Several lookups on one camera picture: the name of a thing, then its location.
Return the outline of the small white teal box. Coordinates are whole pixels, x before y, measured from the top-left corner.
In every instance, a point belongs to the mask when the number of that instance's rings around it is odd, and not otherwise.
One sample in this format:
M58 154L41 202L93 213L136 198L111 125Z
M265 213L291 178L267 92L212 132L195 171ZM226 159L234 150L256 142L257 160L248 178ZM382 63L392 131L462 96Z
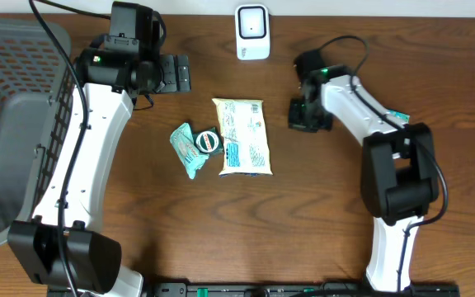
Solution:
M395 110L389 110L388 113L395 117L395 118L398 118L402 121L404 121L405 123L408 123L410 121L410 116L408 114L405 114L405 113L402 113L400 111L395 111Z

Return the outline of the large white snack bag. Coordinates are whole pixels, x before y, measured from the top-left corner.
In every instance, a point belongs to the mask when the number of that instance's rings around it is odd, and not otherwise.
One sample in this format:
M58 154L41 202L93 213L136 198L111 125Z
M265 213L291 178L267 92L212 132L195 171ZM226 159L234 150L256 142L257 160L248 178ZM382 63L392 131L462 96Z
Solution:
M272 175L263 100L213 98L223 140L220 176Z

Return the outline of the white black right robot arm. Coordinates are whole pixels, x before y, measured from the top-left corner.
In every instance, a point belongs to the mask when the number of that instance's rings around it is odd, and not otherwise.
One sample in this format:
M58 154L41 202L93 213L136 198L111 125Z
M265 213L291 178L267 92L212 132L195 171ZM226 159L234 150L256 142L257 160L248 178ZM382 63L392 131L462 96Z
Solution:
M365 278L373 290L404 292L417 230L439 195L430 129L393 116L345 65L294 68L302 97L291 102L289 127L330 130L338 119L358 141L360 193L374 218Z

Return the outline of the dark green round-label packet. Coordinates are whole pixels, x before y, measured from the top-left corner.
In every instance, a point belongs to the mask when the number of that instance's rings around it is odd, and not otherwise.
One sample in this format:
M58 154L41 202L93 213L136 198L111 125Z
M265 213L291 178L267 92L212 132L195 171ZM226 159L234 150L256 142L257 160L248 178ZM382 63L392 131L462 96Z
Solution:
M202 153L212 156L223 152L223 141L215 127L193 134L193 140Z

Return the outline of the teal wet wipes packet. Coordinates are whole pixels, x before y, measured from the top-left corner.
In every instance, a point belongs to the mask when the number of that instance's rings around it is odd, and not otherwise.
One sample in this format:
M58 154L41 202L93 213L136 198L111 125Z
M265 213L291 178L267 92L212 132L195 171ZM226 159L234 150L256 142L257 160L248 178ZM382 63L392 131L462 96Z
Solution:
M193 180L196 172L200 170L209 159L209 155L202 153L195 146L190 125L185 122L175 129L171 134L170 143L185 167L188 177Z

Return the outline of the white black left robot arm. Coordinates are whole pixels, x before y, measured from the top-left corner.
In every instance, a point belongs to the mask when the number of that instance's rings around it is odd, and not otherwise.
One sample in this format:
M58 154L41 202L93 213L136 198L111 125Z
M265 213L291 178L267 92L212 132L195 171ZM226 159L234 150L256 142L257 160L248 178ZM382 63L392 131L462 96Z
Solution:
M54 174L31 219L12 222L7 242L52 295L141 296L143 276L122 265L121 245L101 232L106 183L137 96L190 91L190 61L89 48L76 76Z

